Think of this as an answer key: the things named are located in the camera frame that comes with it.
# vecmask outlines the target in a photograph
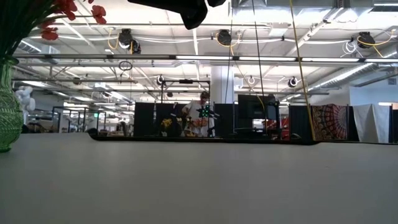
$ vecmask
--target hanging wire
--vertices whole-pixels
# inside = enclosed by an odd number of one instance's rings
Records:
[[[311,118],[311,108],[310,108],[310,104],[308,103],[307,91],[305,90],[305,82],[304,82],[304,76],[303,76],[303,67],[302,67],[302,64],[301,64],[299,43],[297,41],[297,32],[296,32],[296,25],[295,25],[295,22],[294,22],[293,2],[292,2],[292,0],[290,0],[290,12],[292,14],[292,20],[293,20],[294,39],[296,40],[297,58],[298,58],[298,65],[300,66],[300,75],[301,75],[302,86],[303,86],[303,91],[304,91],[305,104],[307,105],[308,118],[310,120],[312,140],[315,141],[316,138],[315,138],[315,132],[314,132],[312,118]]]
[[[232,8],[232,12],[231,12],[231,28],[229,29],[229,31],[231,32],[231,38],[232,38],[232,25],[233,25],[233,15],[234,15],[234,7],[233,7],[233,4],[234,4],[234,1],[231,1],[231,3],[232,3],[232,6],[231,6],[231,8]],[[226,103],[226,96],[228,95],[229,66],[231,65],[231,53],[232,53],[232,45],[229,44],[229,51],[228,51],[228,71],[227,71],[227,77],[226,77],[226,89],[225,89],[225,101],[224,101],[224,103]],[[223,82],[221,82],[221,102],[223,102],[223,99],[222,99],[222,97],[223,97],[223,94],[222,94],[222,86],[223,86]]]
[[[260,83],[261,83],[261,93],[262,93],[262,100],[260,100],[261,105],[263,107],[264,119],[266,119],[266,110],[264,107],[264,85],[262,84],[262,71],[261,71],[261,61],[260,61],[260,46],[259,46],[259,34],[257,32],[257,22],[256,22],[256,10],[254,9],[254,0],[251,0],[252,8],[253,8],[253,16],[254,16],[254,28],[256,31],[256,40],[257,40],[257,55],[259,57],[259,69],[260,69]]]

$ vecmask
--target table surface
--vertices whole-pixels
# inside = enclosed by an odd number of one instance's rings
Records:
[[[100,142],[23,134],[0,223],[398,223],[398,147]]]

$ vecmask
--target black cable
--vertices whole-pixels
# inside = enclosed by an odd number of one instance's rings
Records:
[[[231,43],[229,43],[229,47],[228,47],[228,74],[227,74],[227,77],[226,77],[226,89],[225,89],[225,103],[226,103],[226,96],[227,96],[227,93],[228,93],[228,82],[229,82],[229,66],[231,65],[231,50],[232,50],[232,47],[231,47],[231,44],[232,44],[232,25],[233,25],[233,17],[234,17],[234,1],[232,0],[231,1],[231,4],[232,4],[232,10],[231,10],[231,28],[230,28],[230,32],[231,32]]]
[[[256,30],[257,54],[259,56],[259,69],[260,69],[260,82],[261,82],[262,102],[264,102],[264,86],[262,84],[262,72],[261,72],[261,61],[260,61],[260,46],[259,46],[259,34],[257,33],[256,10],[254,9],[254,0],[251,0],[251,2],[252,2],[253,16],[254,16],[254,30]],[[265,110],[264,110],[264,119],[267,119]]]

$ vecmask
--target white curtain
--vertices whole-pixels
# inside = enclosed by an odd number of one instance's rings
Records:
[[[379,105],[354,106],[359,141],[389,142],[390,107]]]

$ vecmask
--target green object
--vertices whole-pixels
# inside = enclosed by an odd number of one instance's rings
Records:
[[[0,62],[0,153],[11,150],[24,123],[18,99],[11,90],[11,64]]]

